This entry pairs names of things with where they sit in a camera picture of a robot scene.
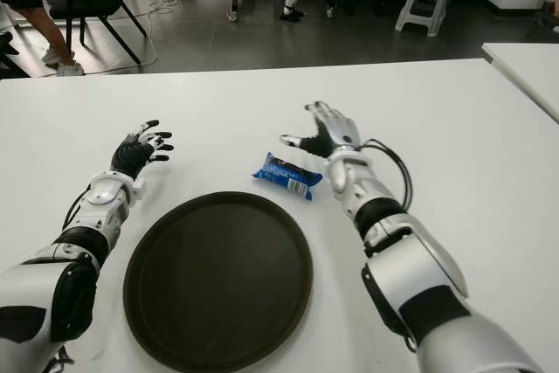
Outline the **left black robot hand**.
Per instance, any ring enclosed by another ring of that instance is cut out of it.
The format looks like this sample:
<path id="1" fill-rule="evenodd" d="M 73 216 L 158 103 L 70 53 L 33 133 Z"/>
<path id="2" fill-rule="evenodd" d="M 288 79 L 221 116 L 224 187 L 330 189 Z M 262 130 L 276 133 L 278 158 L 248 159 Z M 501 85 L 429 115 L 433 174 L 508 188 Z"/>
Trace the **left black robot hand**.
<path id="1" fill-rule="evenodd" d="M 172 133 L 153 131 L 159 123 L 158 120 L 146 121 L 128 133 L 114 151 L 110 170 L 136 179 L 150 163 L 168 161 L 169 156 L 165 152 L 174 149 L 168 143 Z"/>

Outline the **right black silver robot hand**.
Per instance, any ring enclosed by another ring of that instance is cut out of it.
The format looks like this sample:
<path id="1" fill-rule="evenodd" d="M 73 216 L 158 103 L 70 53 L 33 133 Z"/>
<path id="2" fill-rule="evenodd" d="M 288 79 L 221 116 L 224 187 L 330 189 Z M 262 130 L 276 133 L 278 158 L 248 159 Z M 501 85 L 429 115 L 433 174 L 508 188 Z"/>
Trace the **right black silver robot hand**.
<path id="1" fill-rule="evenodd" d="M 353 120 L 320 100 L 306 104 L 304 108 L 313 116 L 317 133 L 308 137 L 281 135 L 281 143 L 322 158 L 329 158 L 338 150 L 359 149 L 360 135 Z"/>

